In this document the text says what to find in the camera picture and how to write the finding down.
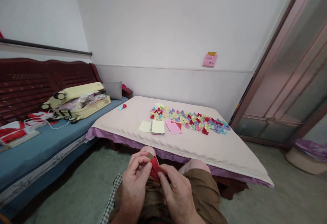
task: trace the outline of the person's right hand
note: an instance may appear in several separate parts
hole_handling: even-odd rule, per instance
[[[203,223],[203,219],[197,213],[192,196],[190,181],[180,174],[173,166],[160,165],[163,173],[159,172],[158,177],[166,197],[167,206],[171,218],[176,224],[181,223]],[[168,175],[172,187],[165,175]]]

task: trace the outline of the door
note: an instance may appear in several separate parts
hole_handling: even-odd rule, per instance
[[[235,115],[235,132],[246,141],[290,146],[327,99],[326,63],[327,0],[296,0]]]

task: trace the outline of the red origami heart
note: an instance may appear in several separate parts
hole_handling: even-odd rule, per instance
[[[209,132],[208,132],[205,128],[203,128],[203,129],[202,129],[202,134],[206,134],[206,135],[208,135]]]
[[[156,156],[154,156],[154,158],[151,159],[151,163],[152,163],[152,168],[151,168],[150,176],[152,176],[156,182],[160,182],[158,177],[158,172],[161,172],[161,169],[159,167]]]

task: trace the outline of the checkered fabric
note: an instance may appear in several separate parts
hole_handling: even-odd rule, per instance
[[[113,182],[113,188],[112,188],[112,191],[111,191],[111,194],[110,194],[109,202],[108,202],[108,205],[105,208],[105,211],[103,212],[100,224],[110,224],[109,223],[109,214],[114,208],[115,194],[116,194],[117,188],[119,187],[121,182],[122,182],[122,175],[118,174],[115,181]],[[162,212],[163,212],[163,218],[164,219],[166,219],[166,220],[170,219],[171,220],[167,205],[162,206]]]
[[[102,215],[100,224],[109,224],[109,214],[114,208],[115,194],[116,194],[117,188],[119,187],[121,182],[122,182],[122,175],[118,174],[115,181],[113,182],[113,188],[112,188],[112,191],[110,194],[109,202],[108,202],[108,205],[106,206],[105,211]]]

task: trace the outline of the knee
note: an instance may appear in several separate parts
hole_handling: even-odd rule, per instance
[[[150,147],[150,146],[142,147],[140,151],[147,151],[147,152],[151,153],[153,156],[156,155],[156,151],[154,150],[153,147]]]
[[[202,170],[208,171],[211,174],[211,171],[210,171],[208,165],[199,159],[191,159],[188,163],[190,164],[189,170],[190,169],[202,169]]]

